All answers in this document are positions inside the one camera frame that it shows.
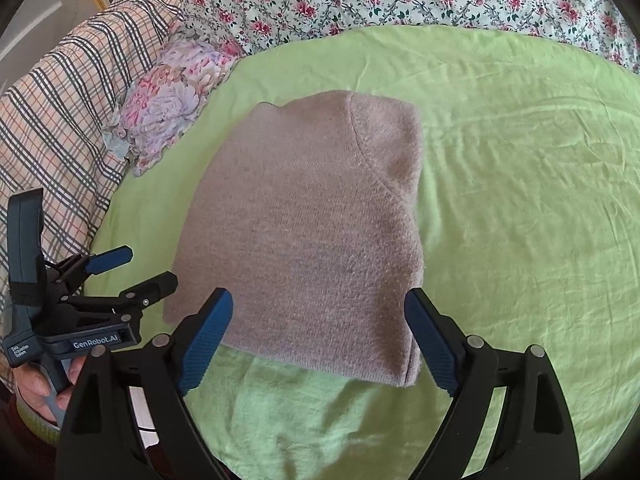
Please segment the person's left hand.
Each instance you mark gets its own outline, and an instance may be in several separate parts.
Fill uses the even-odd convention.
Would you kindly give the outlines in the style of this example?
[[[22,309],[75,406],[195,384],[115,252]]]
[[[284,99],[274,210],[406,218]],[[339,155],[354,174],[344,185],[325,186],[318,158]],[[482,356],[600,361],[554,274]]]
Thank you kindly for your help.
[[[86,362],[86,356],[80,356],[70,362],[67,377],[72,384],[70,388],[56,396],[56,405],[60,410],[65,411],[70,403],[74,385]],[[44,376],[37,367],[24,364],[13,370],[14,382],[17,391],[21,393],[22,399],[38,415],[48,422],[56,422],[54,414],[47,404],[47,398],[51,395],[51,385],[49,379]]]

